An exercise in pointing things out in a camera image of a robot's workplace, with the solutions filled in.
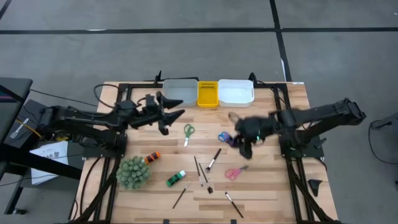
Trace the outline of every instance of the paintbrush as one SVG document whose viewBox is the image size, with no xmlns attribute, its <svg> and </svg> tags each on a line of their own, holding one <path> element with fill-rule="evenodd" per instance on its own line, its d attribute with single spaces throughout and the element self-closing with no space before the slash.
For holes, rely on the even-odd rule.
<svg viewBox="0 0 398 224">
<path fill-rule="evenodd" d="M 207 184 L 207 191 L 209 191 L 209 194 L 211 194 L 211 193 L 213 193 L 213 189 L 210 187 L 209 182 L 207 181 L 207 178 L 206 178 L 206 174 L 204 173 L 204 171 L 203 171 L 203 169 L 201 168 L 201 165 L 200 165 L 200 164 L 199 164 L 199 166 L 200 166 L 201 173 L 202 173 L 203 176 L 205 177 L 205 181 L 206 181 L 206 184 Z"/>
<path fill-rule="evenodd" d="M 228 200 L 232 203 L 232 205 L 234 206 L 234 208 L 236 209 L 236 211 L 239 213 L 239 215 L 243 218 L 242 213 L 239 211 L 239 209 L 237 208 L 237 206 L 235 205 L 234 201 L 232 201 L 231 197 L 228 195 L 227 192 L 225 192 L 226 197 L 228 197 Z"/>
<path fill-rule="evenodd" d="M 175 204 L 174 204 L 174 206 L 173 206 L 173 209 L 174 209 L 174 208 L 175 208 L 175 206 L 177 205 L 178 201 L 180 201 L 180 199 L 181 199 L 182 195 L 183 195 L 183 194 L 184 194 L 184 192 L 187 190 L 187 188 L 188 188 L 188 185 L 189 185 L 190 183 L 191 183 L 191 182 L 189 181 L 189 182 L 186 184 L 185 188 L 182 190 L 182 192 L 181 192 L 180 196 L 178 197 L 177 201 L 175 202 Z"/>
<path fill-rule="evenodd" d="M 197 170 L 198 170 L 198 175 L 199 175 L 199 181 L 200 181 L 200 185 L 203 187 L 203 182 L 201 181 L 201 177 L 200 177 L 200 172 L 199 172 L 199 167 L 198 167 L 197 157 L 196 157 L 196 156 L 194 156 L 193 158 L 195 158 L 195 164 L 197 165 Z"/>
<path fill-rule="evenodd" d="M 220 154 L 220 152 L 221 152 L 221 148 L 217 151 L 216 155 L 214 156 L 213 160 L 210 162 L 209 166 L 206 167 L 206 172 L 210 172 L 210 169 L 211 169 L 212 165 L 214 164 L 214 162 L 216 162 L 216 159 L 217 159 L 218 155 Z"/>
</svg>

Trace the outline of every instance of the paper sheet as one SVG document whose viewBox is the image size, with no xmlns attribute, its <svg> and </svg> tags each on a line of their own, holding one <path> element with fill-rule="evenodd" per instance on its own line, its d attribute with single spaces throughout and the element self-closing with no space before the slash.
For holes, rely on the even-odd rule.
<svg viewBox="0 0 398 224">
<path fill-rule="evenodd" d="M 35 155 L 46 157 L 48 159 L 55 160 L 57 162 L 61 162 L 63 164 L 68 164 L 68 142 L 61 141 L 53 144 L 44 145 L 38 149 L 31 150 L 30 153 Z M 30 169 L 30 174 L 32 176 L 32 184 L 37 185 L 42 182 L 51 180 L 58 175 L 51 174 L 49 172 L 44 172 L 37 169 Z"/>
</svg>

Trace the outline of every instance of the orange object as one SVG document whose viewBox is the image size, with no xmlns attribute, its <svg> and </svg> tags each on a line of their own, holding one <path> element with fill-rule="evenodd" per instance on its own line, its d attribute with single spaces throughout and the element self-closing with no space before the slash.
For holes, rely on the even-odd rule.
<svg viewBox="0 0 398 224">
<path fill-rule="evenodd" d="M 218 105 L 218 82 L 198 82 L 198 106 L 214 108 Z"/>
<path fill-rule="evenodd" d="M 149 164 L 151 162 L 154 162 L 158 158 L 160 158 L 160 153 L 159 152 L 154 152 L 151 155 L 145 157 L 144 160 L 145 160 L 146 164 Z"/>
</svg>

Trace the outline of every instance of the green scissors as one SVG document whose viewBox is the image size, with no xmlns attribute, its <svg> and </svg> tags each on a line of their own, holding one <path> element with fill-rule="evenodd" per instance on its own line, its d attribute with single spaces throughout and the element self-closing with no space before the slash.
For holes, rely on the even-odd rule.
<svg viewBox="0 0 398 224">
<path fill-rule="evenodd" d="M 184 133 L 185 133 L 184 147 L 186 147 L 188 145 L 189 136 L 191 136 L 191 134 L 193 134 L 194 132 L 195 132 L 195 128 L 191 124 L 185 125 L 185 127 L 184 127 Z"/>
</svg>

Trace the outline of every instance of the small bottle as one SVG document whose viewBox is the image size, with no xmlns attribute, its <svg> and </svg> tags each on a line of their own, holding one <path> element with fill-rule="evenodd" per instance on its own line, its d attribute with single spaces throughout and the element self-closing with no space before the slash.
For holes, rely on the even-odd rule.
<svg viewBox="0 0 398 224">
<path fill-rule="evenodd" d="M 144 161 L 147 165 L 156 159 L 160 158 L 160 153 L 159 152 L 154 152 L 151 155 L 147 156 L 144 158 Z"/>
<path fill-rule="evenodd" d="M 177 181 L 181 180 L 183 177 L 185 177 L 187 174 L 185 173 L 185 171 L 181 171 L 177 174 L 175 174 L 174 176 L 172 176 L 169 180 L 166 180 L 166 184 L 167 186 L 171 187 L 173 186 L 173 184 L 177 183 Z"/>
</svg>

